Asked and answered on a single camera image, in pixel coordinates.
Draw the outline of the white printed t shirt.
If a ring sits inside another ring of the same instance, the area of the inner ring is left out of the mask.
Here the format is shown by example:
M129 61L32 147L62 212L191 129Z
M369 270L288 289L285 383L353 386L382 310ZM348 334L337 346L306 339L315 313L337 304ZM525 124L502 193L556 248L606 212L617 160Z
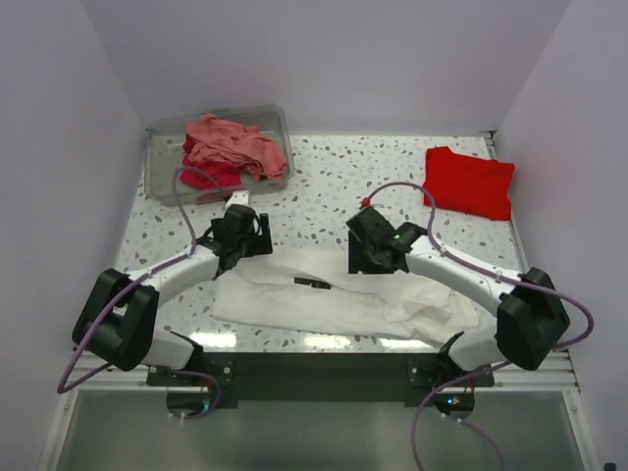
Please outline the white printed t shirt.
M480 324L470 299L428 278L350 275L338 250L279 247L219 277L213 316L317 334L444 343Z

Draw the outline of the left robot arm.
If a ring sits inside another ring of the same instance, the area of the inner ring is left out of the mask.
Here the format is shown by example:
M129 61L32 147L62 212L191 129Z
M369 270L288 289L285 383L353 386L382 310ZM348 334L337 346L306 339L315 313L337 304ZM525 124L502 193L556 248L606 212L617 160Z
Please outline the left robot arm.
M158 332L159 308L222 276L242 258L272 252L269 216L232 204L190 250L131 273L104 271L79 314L73 342L122 371L167 367L180 384L192 385L203 373L200 346L185 336Z

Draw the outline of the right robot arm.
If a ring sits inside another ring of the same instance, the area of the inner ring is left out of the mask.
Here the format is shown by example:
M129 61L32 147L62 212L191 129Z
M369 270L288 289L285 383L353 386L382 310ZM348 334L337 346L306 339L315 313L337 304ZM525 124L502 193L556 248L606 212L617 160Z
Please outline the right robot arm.
M348 271L426 277L474 301L493 316L486 327L459 329L428 370L441 384L460 385L472 371L508 361L539 368L570 325L550 276L537 268L525 274L503 269L435 243L413 223L394 227L375 208L362 208L346 223Z

